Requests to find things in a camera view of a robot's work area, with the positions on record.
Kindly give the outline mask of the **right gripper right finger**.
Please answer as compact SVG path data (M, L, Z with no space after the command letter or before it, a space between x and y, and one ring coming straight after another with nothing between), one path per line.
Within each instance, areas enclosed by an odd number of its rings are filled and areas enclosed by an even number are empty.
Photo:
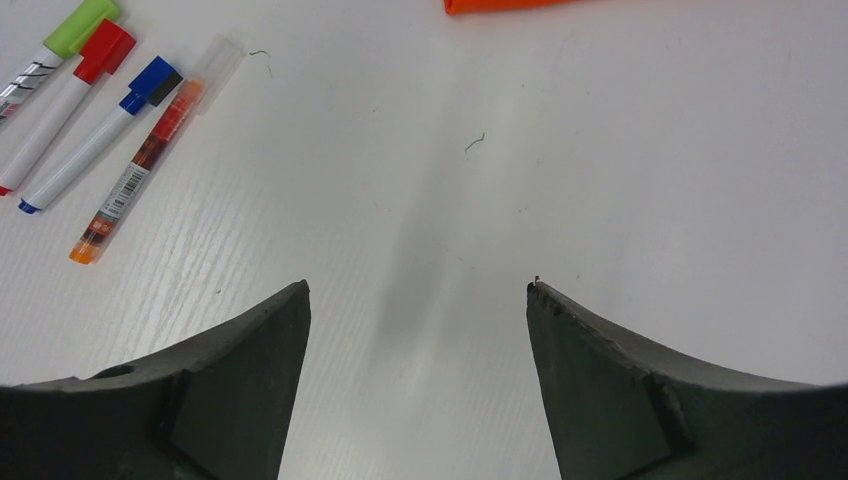
M843 479L847 388L721 367L534 281L526 319L564 479Z

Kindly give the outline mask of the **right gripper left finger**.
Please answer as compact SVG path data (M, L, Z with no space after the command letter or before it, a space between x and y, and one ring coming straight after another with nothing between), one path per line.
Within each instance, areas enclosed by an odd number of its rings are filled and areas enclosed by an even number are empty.
M93 377L1 390L5 479L274 479L306 354L309 286Z

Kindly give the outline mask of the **red orange pen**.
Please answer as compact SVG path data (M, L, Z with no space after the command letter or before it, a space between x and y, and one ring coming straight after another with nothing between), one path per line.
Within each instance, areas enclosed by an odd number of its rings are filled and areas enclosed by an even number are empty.
M73 247L69 254L72 261L87 265L99 258L100 250L205 90L206 82L198 79L179 89Z

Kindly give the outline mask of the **thin blue-tip pen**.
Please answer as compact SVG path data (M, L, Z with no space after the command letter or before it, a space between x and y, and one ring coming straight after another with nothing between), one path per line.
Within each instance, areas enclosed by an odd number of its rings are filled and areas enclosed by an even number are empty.
M18 208L28 215L45 210L122 135L137 115L138 112L116 107L50 173L22 195Z

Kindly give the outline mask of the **thin clear red-tip pen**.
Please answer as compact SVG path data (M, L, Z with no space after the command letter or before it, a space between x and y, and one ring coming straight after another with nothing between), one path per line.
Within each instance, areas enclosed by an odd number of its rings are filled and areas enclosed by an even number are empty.
M91 88L89 83L72 76L57 93L1 170L2 196L18 189Z

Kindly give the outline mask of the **thin green-tip pen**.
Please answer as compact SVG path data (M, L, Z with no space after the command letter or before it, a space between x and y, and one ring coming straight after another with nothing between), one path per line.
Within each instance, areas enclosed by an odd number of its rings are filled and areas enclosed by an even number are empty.
M1 90L1 125L65 62L55 52L41 46L16 77Z

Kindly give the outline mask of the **green pen cap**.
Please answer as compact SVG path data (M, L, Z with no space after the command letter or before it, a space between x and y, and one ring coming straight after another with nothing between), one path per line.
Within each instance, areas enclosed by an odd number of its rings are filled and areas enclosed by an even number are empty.
M85 0L46 37L42 45L67 60L81 50L104 19L116 21L121 14L122 10L115 1Z

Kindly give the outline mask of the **blue marker cap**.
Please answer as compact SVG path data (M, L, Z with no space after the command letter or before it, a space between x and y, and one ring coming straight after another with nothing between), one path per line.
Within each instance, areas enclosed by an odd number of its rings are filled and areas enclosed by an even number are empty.
M145 106L158 106L181 82L183 76L161 56L156 56L128 85L130 92L119 107L135 116Z

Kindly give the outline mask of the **clear pen cap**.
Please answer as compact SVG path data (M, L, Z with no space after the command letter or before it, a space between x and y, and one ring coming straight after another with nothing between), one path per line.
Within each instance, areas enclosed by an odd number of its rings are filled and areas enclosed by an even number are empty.
M223 34L212 39L188 76L189 83L199 88L194 107L197 115L211 106L245 57L239 42Z

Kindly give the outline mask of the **small red pen cap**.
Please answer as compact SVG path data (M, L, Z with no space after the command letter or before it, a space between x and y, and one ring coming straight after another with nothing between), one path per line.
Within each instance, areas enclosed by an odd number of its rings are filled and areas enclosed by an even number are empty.
M103 74L113 75L136 43L121 26L104 19L80 50L82 60L73 75L94 85Z

